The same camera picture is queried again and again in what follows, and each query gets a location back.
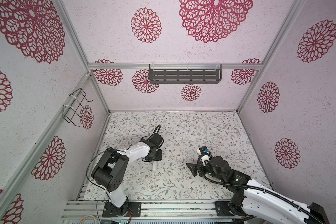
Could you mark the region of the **white remote control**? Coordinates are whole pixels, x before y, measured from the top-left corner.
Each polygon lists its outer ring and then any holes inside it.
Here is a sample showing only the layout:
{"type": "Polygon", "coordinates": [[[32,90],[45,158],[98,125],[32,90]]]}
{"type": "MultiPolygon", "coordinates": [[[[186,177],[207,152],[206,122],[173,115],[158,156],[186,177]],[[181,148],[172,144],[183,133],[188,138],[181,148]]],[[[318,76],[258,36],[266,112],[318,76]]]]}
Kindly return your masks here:
{"type": "Polygon", "coordinates": [[[158,162],[157,162],[157,161],[154,161],[154,162],[153,162],[152,171],[153,171],[153,172],[156,172],[156,171],[157,171],[157,168],[158,168],[158,162]]]}

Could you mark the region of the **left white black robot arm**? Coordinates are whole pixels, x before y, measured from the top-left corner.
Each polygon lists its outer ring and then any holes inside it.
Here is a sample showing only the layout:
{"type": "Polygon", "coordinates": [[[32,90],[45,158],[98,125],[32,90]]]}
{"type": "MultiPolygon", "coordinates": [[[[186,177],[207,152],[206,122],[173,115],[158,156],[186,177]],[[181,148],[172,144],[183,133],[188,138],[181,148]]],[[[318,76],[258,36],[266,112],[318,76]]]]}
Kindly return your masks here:
{"type": "Polygon", "coordinates": [[[164,139],[159,135],[161,125],[158,125],[149,137],[142,137],[140,141],[128,149],[118,150],[107,148],[91,172],[92,184],[105,190],[108,200],[104,201],[102,217],[139,217],[141,202],[129,202],[128,196],[120,186],[127,167],[130,163],[142,159],[153,163],[153,170],[157,170],[157,162],[162,160],[164,139]]]}

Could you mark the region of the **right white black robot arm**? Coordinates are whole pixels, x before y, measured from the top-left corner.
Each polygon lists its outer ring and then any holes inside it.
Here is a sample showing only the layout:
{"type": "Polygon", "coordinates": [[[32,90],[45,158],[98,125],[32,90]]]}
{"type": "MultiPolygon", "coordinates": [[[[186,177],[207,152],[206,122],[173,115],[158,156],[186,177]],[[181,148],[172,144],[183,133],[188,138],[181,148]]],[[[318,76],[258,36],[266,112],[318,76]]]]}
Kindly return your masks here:
{"type": "Polygon", "coordinates": [[[272,224],[327,224],[326,212],[317,203],[307,205],[285,197],[234,170],[221,156],[199,155],[196,163],[186,164],[193,176],[221,185],[233,193],[226,206],[218,207],[234,216],[241,216],[240,224],[261,218],[272,224]]]}

